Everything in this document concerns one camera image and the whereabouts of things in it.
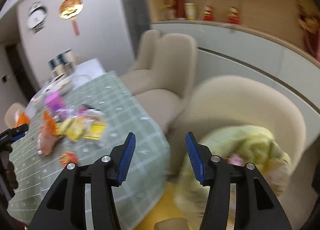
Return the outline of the orange snack bag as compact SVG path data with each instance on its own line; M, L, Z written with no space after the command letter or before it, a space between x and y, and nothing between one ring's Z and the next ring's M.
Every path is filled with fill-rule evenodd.
M49 155L62 140L60 123L56 123L49 111L42 113L42 124L37 138L37 148L41 155Z

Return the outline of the yellow snack packet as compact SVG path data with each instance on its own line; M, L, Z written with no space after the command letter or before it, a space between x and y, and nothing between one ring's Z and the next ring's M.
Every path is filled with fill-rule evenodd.
M83 116L67 118L61 123L56 123L57 134L66 136L73 142L76 142L84 134L85 127L86 119Z

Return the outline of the middle beige chair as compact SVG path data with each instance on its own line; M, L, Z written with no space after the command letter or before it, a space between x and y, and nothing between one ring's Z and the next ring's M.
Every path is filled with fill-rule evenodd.
M169 33L158 41L151 81L135 98L164 134L191 97L196 62L197 42L192 36Z

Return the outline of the green checkered tablecloth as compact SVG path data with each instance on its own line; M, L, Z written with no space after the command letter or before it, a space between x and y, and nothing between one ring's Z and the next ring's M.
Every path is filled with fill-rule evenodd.
M101 139L64 138L53 152L43 156L37 148L42 113L29 124L27 134L12 145L18 188L9 202L8 212L17 220L30 223L42 199L62 171L60 156L70 151L80 165L91 164L123 144L128 133L136 136L136 148L125 182L113 189L122 229L134 229L153 209L164 192L170 147L154 122L126 86L111 71L72 90L65 104L78 109L87 104L104 113L107 123Z

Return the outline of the beige chair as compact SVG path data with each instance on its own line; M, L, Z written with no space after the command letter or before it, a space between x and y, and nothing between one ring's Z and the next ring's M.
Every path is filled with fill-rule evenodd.
M168 134L169 171L178 177L174 202L191 229L200 227L209 189L193 174L185 149L188 132L214 155L255 164L277 197L285 193L306 142L300 110L277 90L239 76L200 84Z
M129 72L136 70L149 70L153 63L157 41L161 33L158 30L147 30L140 37L137 59L128 69Z
M169 33L158 41L151 81L135 98L164 134L191 97L196 62L197 42L192 36Z

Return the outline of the red figurine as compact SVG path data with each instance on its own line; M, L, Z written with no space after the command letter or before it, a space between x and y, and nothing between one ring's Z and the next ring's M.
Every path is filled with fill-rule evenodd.
M203 10L204 21L214 21L213 9L211 6L205 6Z
M230 7L227 14L227 21L231 24L240 24L239 11L235 7Z

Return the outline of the red gold wall ornament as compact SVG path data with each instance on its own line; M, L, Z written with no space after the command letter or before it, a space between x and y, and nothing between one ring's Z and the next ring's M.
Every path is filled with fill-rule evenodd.
M64 0L59 7L59 17L71 21L73 32L76 36L80 35L79 27L76 22L76 16L84 8L82 0Z

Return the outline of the white bowl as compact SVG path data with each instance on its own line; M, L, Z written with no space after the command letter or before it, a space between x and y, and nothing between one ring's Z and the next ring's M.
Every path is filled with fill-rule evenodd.
M63 73L54 78L43 90L43 95L48 96L51 93L58 92L61 96L69 93L74 87L71 77Z

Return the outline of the near beige chair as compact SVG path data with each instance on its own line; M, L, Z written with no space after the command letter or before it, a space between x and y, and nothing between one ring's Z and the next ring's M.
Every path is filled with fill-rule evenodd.
M209 189L193 174L185 149L188 132L214 155L255 164L277 197L285 193L306 142L300 110L277 90L239 76L200 84L168 134L169 171L178 177L174 202L191 229L200 227Z

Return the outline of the right red figurine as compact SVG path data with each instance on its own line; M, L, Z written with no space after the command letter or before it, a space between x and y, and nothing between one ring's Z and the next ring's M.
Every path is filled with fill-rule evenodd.
M235 7L230 7L227 14L227 21L231 24L240 24L239 11Z

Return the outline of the far beige chair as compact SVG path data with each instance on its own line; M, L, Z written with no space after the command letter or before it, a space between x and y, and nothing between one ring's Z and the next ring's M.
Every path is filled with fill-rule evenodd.
M161 33L158 30L147 30L140 37L137 59L128 69L129 72L136 70L149 70L153 63L157 41Z

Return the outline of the red flower gift bag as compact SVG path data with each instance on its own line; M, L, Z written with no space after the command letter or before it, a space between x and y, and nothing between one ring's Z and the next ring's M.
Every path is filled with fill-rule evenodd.
M306 12L297 1L297 22L303 29L303 41L306 50L319 61L319 15Z

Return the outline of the yellow seat cushion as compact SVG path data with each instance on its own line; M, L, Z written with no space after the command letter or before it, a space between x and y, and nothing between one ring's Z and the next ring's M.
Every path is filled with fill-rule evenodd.
M167 182L163 196L136 229L199 229L208 187L194 182L191 188Z

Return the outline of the pink plastic container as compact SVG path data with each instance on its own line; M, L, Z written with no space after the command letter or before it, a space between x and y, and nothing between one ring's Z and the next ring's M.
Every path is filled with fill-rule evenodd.
M65 103L58 91L48 95L44 103L51 110L51 112L56 112L57 110L65 107Z

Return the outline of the red pink snack wrapper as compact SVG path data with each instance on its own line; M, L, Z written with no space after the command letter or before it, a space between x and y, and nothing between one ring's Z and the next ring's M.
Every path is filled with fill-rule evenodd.
M78 164L78 158L76 157L75 153L66 151L60 157L59 161L63 167L67 166L69 163Z

